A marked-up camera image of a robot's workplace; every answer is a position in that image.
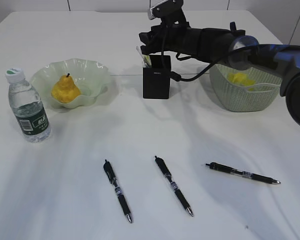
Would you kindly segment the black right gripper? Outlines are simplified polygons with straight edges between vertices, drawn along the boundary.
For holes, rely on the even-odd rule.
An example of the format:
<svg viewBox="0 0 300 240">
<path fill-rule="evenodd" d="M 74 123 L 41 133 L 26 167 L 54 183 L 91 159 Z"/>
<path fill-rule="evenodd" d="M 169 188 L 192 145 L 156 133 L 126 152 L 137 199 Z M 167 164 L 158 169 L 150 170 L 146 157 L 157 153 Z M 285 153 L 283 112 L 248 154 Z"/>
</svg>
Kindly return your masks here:
<svg viewBox="0 0 300 240">
<path fill-rule="evenodd" d="M 181 9 L 160 19 L 160 25 L 138 35 L 140 41 L 145 43 L 140 46 L 143 55 L 170 51 L 205 63 L 219 58 L 228 63 L 225 55 L 232 51 L 232 43 L 245 35 L 243 29 L 237 29 L 235 22 L 230 23 L 230 29 L 192 28 Z"/>
</svg>

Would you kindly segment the blue black right robot arm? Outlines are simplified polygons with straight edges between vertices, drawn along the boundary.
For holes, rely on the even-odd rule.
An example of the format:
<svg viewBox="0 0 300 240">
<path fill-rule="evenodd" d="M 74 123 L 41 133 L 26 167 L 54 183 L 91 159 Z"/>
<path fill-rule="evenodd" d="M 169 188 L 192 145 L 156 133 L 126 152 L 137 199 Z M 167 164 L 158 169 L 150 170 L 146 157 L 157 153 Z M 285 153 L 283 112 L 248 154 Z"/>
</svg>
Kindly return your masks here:
<svg viewBox="0 0 300 240">
<path fill-rule="evenodd" d="M 235 70 L 255 68 L 281 78 L 279 94 L 300 125 L 299 45 L 260 44 L 245 30 L 237 29 L 234 22 L 229 29 L 200 29 L 190 27 L 187 21 L 171 21 L 170 17 L 161 18 L 149 32 L 139 33 L 139 39 L 144 55 L 170 51 L 207 63 L 208 69 L 216 64 Z"/>
</svg>

